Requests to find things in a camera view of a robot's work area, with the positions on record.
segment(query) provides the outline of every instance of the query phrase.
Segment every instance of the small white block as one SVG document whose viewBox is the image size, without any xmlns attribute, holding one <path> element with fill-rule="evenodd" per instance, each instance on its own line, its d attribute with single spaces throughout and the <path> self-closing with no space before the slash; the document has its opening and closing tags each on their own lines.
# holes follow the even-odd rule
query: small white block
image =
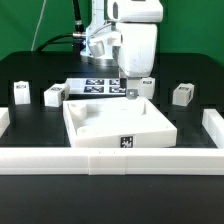
<svg viewBox="0 0 224 224">
<path fill-rule="evenodd" d="M 181 83 L 173 91 L 173 104 L 179 106 L 187 106 L 188 103 L 193 99 L 194 85 L 188 83 Z"/>
<path fill-rule="evenodd" d="M 29 82 L 14 82 L 15 104 L 30 104 Z"/>
<path fill-rule="evenodd" d="M 44 103 L 48 107 L 59 107 L 69 97 L 68 84 L 54 84 L 44 92 Z"/>
<path fill-rule="evenodd" d="M 139 84 L 139 96 L 152 99 L 155 91 L 155 79 L 148 77 L 142 78 Z"/>
<path fill-rule="evenodd" d="M 0 137 L 10 124 L 8 108 L 0 108 Z"/>
</svg>

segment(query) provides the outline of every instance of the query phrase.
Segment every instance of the black cable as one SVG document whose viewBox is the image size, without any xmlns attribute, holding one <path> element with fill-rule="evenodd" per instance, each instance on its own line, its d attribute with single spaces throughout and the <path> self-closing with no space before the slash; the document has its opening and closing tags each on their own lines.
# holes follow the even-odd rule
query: black cable
<svg viewBox="0 0 224 224">
<path fill-rule="evenodd" d="M 75 30 L 77 32 L 84 32 L 84 26 L 82 23 L 78 0 L 73 0 L 73 8 L 74 8 L 74 14 L 75 14 Z"/>
<path fill-rule="evenodd" d="M 59 39 L 65 38 L 65 37 L 73 37 L 73 35 L 72 35 L 72 33 L 61 34 L 61 35 L 58 35 L 58 36 L 56 36 L 56 37 L 51 38 L 51 39 L 48 40 L 46 43 L 48 43 L 48 42 L 53 42 L 53 41 L 55 41 L 55 40 L 59 40 Z"/>
<path fill-rule="evenodd" d="M 48 45 L 52 45 L 52 44 L 80 44 L 80 42 L 74 42 L 74 41 L 61 41 L 61 42 L 46 42 L 44 44 L 42 44 L 41 46 L 39 46 L 36 51 L 40 52 L 42 51 L 45 47 L 47 47 Z"/>
<path fill-rule="evenodd" d="M 54 41 L 62 39 L 62 38 L 67 38 L 67 37 L 73 37 L 72 33 L 65 33 L 65 34 L 61 34 L 58 35 L 56 37 L 53 37 L 51 39 L 49 39 L 48 41 L 46 41 L 44 44 L 42 44 L 41 46 L 39 46 L 36 51 L 41 51 L 43 46 L 47 46 L 48 44 L 54 43 Z"/>
</svg>

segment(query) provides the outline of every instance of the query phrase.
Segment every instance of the green wall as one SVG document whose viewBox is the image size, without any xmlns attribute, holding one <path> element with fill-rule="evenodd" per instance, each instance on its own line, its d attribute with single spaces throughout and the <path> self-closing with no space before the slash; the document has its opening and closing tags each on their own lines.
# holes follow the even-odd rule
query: green wall
<svg viewBox="0 0 224 224">
<path fill-rule="evenodd" d="M 84 25 L 90 21 L 91 0 L 80 0 Z M 159 52 L 207 54 L 224 65 L 224 1 L 161 0 L 164 20 L 159 24 Z M 0 0 L 0 59 L 31 49 L 43 0 Z M 48 0 L 36 47 L 74 30 L 72 0 Z M 59 50 L 71 50 L 61 46 Z"/>
</svg>

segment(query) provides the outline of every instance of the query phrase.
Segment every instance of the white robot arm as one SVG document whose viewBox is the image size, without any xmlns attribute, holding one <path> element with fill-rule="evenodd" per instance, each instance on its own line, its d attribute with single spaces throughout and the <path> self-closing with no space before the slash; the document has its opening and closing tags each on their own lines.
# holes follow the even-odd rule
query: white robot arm
<svg viewBox="0 0 224 224">
<path fill-rule="evenodd" d="M 104 11 L 106 5 L 104 5 L 104 0 L 92 0 L 92 21 L 86 28 L 85 39 L 86 43 L 89 42 L 90 37 L 98 35 L 104 32 L 111 31 L 111 23 L 104 18 Z M 106 39 L 103 40 L 104 44 L 104 55 L 101 57 L 93 57 L 88 44 L 86 48 L 80 53 L 81 60 L 83 62 L 88 62 L 99 66 L 117 66 L 116 61 L 113 59 L 112 46 L 106 44 Z"/>
<path fill-rule="evenodd" d="M 163 18 L 159 0 L 108 0 L 107 14 L 115 30 L 93 33 L 88 40 L 93 57 L 105 54 L 105 39 L 113 46 L 113 58 L 120 78 L 126 80 L 126 96 L 135 99 L 141 78 L 149 77 L 153 68 L 157 26 Z"/>
</svg>

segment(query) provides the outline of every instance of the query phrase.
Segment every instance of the black tabletop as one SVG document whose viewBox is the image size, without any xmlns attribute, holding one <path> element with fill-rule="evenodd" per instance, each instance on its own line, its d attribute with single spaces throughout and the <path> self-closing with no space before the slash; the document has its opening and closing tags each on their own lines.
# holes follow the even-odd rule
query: black tabletop
<svg viewBox="0 0 224 224">
<path fill-rule="evenodd" d="M 3 59 L 0 106 L 9 107 L 11 124 L 0 146 L 70 147 L 62 106 L 45 107 L 44 91 L 71 77 L 115 78 L 118 68 L 90 65 L 68 52 L 16 52 Z M 151 102 L 177 127 L 176 147 L 216 147 L 201 123 L 205 108 L 217 109 L 222 115 L 224 68 L 201 54 L 158 54 L 151 77 L 156 79 Z M 13 83 L 21 80 L 29 81 L 30 105 L 14 104 Z M 195 88 L 187 107 L 172 105 L 173 90 L 180 83 L 192 83 Z"/>
<path fill-rule="evenodd" d="M 80 62 L 71 53 L 17 52 L 0 62 L 0 106 L 11 124 L 1 147 L 69 147 L 62 107 L 43 93 L 67 77 L 116 77 L 117 68 Z M 222 115 L 224 69 L 200 54 L 156 55 L 152 103 L 177 127 L 177 147 L 215 148 L 201 125 L 203 109 Z M 31 104 L 14 105 L 13 82 L 29 81 Z M 172 105 L 180 83 L 195 85 L 187 107 Z M 0 223 L 223 223 L 223 176 L 0 176 Z"/>
</svg>

